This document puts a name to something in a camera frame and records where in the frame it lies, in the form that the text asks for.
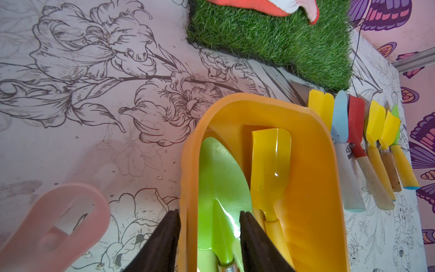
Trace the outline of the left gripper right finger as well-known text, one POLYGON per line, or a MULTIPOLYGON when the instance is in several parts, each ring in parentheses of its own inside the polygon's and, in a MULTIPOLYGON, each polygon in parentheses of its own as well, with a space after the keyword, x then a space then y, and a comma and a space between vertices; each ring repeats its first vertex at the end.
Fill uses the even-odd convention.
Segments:
POLYGON ((240 213, 241 251, 246 272, 294 272, 250 212, 240 213))

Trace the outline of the yellow shovel blue-tipped handle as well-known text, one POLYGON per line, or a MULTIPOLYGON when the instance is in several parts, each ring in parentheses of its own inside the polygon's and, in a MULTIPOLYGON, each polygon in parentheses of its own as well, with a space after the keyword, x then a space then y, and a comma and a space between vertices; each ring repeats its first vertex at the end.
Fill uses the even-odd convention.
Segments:
POLYGON ((327 92, 312 89, 309 92, 308 108, 315 111, 325 123, 328 130, 331 131, 334 96, 327 92))

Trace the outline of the yellow plastic storage box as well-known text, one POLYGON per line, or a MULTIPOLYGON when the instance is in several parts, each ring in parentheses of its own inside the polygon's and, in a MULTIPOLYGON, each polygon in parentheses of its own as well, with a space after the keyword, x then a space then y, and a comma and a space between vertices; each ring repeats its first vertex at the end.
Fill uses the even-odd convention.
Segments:
POLYGON ((275 204, 298 272, 350 270, 335 148, 323 121, 309 108, 238 93, 214 103, 186 139, 181 155, 181 233, 177 266, 197 269, 198 170, 204 138, 217 138, 246 177, 251 174, 251 131, 284 128, 291 134, 290 182, 275 204))

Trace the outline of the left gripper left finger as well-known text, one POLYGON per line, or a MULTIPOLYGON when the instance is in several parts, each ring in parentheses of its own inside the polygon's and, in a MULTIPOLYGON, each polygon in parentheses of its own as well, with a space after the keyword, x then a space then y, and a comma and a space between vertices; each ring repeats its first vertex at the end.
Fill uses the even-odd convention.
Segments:
POLYGON ((179 210, 170 210, 125 271, 173 272, 179 235, 179 210))

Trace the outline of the green trowel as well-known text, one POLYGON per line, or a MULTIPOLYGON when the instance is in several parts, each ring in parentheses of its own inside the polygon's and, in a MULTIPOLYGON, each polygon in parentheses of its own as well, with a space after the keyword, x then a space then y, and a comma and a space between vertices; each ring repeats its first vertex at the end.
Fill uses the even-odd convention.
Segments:
POLYGON ((401 137, 401 119, 399 116, 398 105, 394 104, 390 113, 393 116, 394 126, 392 129, 392 133, 394 135, 393 143, 390 146, 391 152, 393 154, 394 164, 396 172, 398 173, 398 178, 393 183, 393 191, 400 192, 402 189, 399 189, 399 182, 401 182, 402 187, 408 190, 418 190, 420 188, 420 184, 417 181, 417 178, 412 170, 412 166, 405 156, 401 145, 399 144, 399 140, 401 137))
POLYGON ((201 143, 198 174, 198 262, 202 272, 242 272, 241 212, 251 212, 247 180, 216 138, 201 143))

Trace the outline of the light blue trowel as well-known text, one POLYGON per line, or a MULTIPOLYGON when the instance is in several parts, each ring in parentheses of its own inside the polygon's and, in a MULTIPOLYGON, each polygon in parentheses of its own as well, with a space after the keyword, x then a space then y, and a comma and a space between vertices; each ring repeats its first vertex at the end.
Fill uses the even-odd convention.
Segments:
POLYGON ((346 211, 362 213, 366 207, 346 152, 349 137, 348 96, 343 90, 336 94, 334 100, 331 136, 336 152, 343 207, 346 211))

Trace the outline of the red shovel wooden handle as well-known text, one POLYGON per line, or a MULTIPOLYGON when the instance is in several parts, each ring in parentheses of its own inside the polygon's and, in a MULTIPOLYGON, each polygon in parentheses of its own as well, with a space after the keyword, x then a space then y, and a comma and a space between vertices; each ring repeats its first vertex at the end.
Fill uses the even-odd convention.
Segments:
POLYGON ((352 153, 364 174, 376 206, 380 210, 393 210, 393 200, 378 178, 376 171, 373 169, 373 166, 370 163, 366 151, 361 145, 363 141, 364 114, 364 99, 348 95, 348 143, 353 144, 353 147, 351 148, 352 153))

